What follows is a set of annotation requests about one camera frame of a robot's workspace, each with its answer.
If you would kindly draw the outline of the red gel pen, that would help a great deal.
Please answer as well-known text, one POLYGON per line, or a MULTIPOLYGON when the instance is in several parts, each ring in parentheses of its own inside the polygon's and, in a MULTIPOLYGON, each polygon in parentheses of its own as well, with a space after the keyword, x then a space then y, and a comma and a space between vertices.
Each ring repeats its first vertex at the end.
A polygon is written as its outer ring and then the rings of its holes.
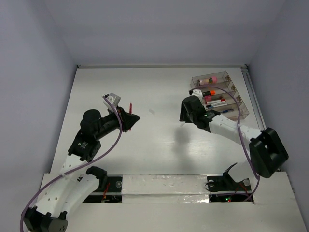
POLYGON ((129 114, 131 115, 133 113, 133 108, 132 108, 132 102, 130 102, 130 105, 129 105, 129 114))

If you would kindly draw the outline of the white pen blue cap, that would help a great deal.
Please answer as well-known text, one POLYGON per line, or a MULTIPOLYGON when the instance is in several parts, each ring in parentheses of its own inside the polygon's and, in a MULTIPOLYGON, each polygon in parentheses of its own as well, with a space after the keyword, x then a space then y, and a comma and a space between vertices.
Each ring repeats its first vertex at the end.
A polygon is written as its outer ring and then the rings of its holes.
POLYGON ((212 105, 210 107, 207 107, 207 109, 213 109, 213 108, 218 108, 218 107, 222 107, 222 106, 227 106, 228 103, 223 103, 223 104, 218 104, 218 105, 212 105))

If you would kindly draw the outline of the pink black highlighter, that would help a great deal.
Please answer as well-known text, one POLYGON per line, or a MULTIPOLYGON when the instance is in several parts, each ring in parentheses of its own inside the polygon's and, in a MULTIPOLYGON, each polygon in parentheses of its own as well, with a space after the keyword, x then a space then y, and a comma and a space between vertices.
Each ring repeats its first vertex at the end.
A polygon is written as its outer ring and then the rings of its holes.
POLYGON ((215 101, 216 98, 214 98, 213 96, 205 96, 204 100, 205 100, 205 102, 211 102, 211 101, 215 101))

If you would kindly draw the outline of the orange black highlighter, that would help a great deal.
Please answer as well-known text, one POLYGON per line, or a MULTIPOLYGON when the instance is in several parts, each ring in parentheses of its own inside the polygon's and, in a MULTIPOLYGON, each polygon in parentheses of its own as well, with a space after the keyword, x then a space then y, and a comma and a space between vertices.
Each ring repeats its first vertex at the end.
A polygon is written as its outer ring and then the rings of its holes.
POLYGON ((206 92, 202 92, 203 97, 212 96, 212 95, 215 95, 215 94, 216 94, 215 90, 209 90, 209 91, 206 91, 206 92))

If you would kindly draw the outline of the dark blue ballpoint pen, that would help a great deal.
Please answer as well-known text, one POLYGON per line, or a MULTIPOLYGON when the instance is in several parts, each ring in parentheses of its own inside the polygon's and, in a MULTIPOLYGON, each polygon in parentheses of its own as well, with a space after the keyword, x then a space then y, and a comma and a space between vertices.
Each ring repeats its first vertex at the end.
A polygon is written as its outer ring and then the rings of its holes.
POLYGON ((225 114, 225 113, 229 113, 229 112, 233 112, 233 111, 234 111, 234 109, 227 109, 227 110, 221 111, 220 113, 225 114))

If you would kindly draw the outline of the white pen red cap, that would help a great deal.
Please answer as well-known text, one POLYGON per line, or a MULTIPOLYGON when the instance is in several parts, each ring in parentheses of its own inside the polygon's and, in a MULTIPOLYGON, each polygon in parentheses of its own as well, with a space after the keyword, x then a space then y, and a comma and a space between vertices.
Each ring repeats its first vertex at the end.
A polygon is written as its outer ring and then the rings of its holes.
POLYGON ((214 101, 208 101, 208 102, 206 102, 206 106, 207 107, 216 106, 216 105, 224 104, 225 102, 226 102, 225 99, 218 99, 218 100, 214 100, 214 101))

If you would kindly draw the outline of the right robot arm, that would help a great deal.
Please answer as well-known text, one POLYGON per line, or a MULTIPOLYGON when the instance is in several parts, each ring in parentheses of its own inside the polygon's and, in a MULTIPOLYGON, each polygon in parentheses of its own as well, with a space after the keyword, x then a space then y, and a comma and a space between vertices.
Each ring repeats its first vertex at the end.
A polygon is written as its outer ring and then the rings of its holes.
POLYGON ((197 96, 186 97, 181 103, 180 121, 193 123, 197 128, 220 135, 242 146, 246 160, 233 173, 223 176, 226 189, 234 189, 245 173, 252 171, 259 179, 270 178, 289 158, 288 153, 272 128, 250 128, 232 121, 215 110, 206 110, 197 96))

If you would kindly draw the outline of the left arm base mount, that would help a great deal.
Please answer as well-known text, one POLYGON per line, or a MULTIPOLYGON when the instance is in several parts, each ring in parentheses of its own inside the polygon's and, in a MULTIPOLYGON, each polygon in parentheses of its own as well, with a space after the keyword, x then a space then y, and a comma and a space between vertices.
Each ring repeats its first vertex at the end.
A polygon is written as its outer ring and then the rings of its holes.
POLYGON ((122 175, 108 176, 106 186, 92 192, 83 203, 121 203, 122 182, 122 175))

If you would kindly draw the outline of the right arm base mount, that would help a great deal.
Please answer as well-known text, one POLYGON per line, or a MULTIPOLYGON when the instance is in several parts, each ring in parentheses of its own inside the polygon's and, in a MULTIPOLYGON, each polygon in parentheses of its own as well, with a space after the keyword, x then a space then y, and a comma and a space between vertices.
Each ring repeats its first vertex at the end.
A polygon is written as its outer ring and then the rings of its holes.
POLYGON ((250 179, 235 182, 229 174, 229 171, 236 164, 231 165, 221 175, 207 177, 204 188, 210 193, 209 200, 211 203, 254 202, 250 179))

